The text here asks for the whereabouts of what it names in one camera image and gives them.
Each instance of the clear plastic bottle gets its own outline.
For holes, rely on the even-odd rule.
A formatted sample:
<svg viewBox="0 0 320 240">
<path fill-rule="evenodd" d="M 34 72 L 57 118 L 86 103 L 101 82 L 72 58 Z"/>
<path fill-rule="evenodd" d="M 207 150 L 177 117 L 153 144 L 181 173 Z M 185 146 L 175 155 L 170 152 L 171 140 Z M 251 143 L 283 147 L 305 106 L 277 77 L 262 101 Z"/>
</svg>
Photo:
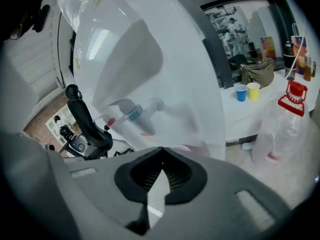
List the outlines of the clear plastic bottle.
<svg viewBox="0 0 320 240">
<path fill-rule="evenodd" d="M 307 91 L 306 86 L 290 80 L 286 94 L 268 107 L 252 149 L 254 164 L 279 163 L 299 150 L 310 120 L 304 103 Z"/>
</svg>

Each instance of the blue cup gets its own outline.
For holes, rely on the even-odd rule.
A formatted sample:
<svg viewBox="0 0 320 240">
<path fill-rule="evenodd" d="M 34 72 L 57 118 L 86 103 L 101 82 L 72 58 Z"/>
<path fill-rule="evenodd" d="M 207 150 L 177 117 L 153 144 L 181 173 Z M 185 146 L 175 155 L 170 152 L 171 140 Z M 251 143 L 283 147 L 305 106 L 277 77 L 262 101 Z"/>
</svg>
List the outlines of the blue cup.
<svg viewBox="0 0 320 240">
<path fill-rule="evenodd" d="M 240 102 L 244 102 L 247 96 L 247 86 L 244 84 L 239 84 L 234 87 L 236 92 L 236 98 Z"/>
</svg>

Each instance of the tiled floor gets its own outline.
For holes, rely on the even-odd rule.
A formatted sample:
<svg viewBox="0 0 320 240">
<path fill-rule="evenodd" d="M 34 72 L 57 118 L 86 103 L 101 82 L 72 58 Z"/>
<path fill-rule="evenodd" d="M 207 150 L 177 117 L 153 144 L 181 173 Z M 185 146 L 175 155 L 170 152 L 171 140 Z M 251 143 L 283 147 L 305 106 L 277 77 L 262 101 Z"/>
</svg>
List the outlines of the tiled floor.
<svg viewBox="0 0 320 240">
<path fill-rule="evenodd" d="M 306 140 L 299 152 L 286 163 L 258 167 L 251 160 L 250 151 L 241 145 L 226 148 L 226 161 L 239 166 L 278 193 L 294 208 L 305 200 L 315 186 L 320 172 L 320 129 L 310 120 Z M 170 192 L 166 175 L 162 171 L 148 193 L 148 214 L 153 227 L 165 212 L 164 196 Z"/>
</svg>

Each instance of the plastic cup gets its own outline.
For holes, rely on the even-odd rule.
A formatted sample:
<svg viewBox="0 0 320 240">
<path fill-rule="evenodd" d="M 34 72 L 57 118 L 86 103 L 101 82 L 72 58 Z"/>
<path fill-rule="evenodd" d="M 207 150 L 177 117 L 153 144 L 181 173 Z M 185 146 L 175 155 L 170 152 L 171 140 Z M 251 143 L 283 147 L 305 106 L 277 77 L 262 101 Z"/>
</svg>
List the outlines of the plastic cup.
<svg viewBox="0 0 320 240">
<path fill-rule="evenodd" d="M 234 87 L 236 92 L 236 99 L 239 102 L 244 102 L 247 96 L 247 86 L 244 84 L 239 84 Z"/>
<path fill-rule="evenodd" d="M 260 84 L 251 82 L 246 85 L 248 87 L 248 96 L 252 101 L 256 101 L 259 97 Z"/>
</svg>

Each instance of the orange bottle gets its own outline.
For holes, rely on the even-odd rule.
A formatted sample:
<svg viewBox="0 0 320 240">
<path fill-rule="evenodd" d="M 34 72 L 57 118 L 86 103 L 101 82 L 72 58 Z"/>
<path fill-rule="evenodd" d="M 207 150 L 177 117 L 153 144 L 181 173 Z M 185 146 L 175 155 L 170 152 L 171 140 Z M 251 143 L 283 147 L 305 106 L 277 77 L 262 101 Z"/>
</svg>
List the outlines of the orange bottle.
<svg viewBox="0 0 320 240">
<path fill-rule="evenodd" d="M 303 79 L 306 81 L 311 81 L 311 57 L 309 56 L 308 51 L 304 55 L 304 74 Z"/>
</svg>

